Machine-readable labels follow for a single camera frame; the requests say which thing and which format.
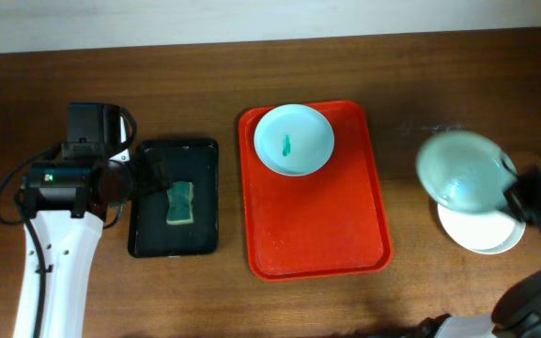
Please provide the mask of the green yellow sponge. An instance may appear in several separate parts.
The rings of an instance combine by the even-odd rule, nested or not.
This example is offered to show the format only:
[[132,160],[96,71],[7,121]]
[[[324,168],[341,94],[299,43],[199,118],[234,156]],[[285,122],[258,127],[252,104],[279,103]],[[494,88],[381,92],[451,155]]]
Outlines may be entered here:
[[166,223],[183,225],[193,223],[193,184],[188,181],[176,181],[167,191],[169,208]]

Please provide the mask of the white plate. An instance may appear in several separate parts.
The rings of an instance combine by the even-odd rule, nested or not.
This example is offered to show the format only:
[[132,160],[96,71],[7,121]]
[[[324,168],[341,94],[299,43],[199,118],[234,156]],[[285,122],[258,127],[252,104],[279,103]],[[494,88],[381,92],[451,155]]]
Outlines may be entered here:
[[522,239],[526,223],[498,211],[468,214],[437,206],[442,228],[463,248],[477,254],[502,254]]

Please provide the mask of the light green plate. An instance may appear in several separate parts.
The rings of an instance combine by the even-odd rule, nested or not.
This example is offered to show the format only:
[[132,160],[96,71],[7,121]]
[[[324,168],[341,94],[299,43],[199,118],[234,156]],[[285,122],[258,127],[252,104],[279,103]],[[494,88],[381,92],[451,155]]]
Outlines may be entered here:
[[427,139],[417,153],[416,172],[434,201],[470,214],[503,208],[504,191],[518,174],[497,144],[470,131],[445,131]]

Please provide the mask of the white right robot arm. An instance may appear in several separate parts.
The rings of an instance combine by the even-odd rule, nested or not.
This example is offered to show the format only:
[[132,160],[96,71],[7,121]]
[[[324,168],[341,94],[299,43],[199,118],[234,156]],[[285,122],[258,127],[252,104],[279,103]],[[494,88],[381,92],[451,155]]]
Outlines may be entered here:
[[[506,191],[513,215],[541,233],[541,171],[524,174]],[[541,337],[541,270],[509,288],[490,315],[426,318],[411,337]]]

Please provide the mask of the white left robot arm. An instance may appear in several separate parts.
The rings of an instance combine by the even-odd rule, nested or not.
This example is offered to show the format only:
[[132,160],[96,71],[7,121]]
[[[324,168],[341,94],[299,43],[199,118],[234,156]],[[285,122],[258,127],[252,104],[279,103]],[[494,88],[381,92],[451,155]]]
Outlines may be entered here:
[[89,273],[108,207],[167,190],[159,150],[64,142],[46,151],[23,179],[14,202],[25,232],[23,283],[14,336],[79,337]]

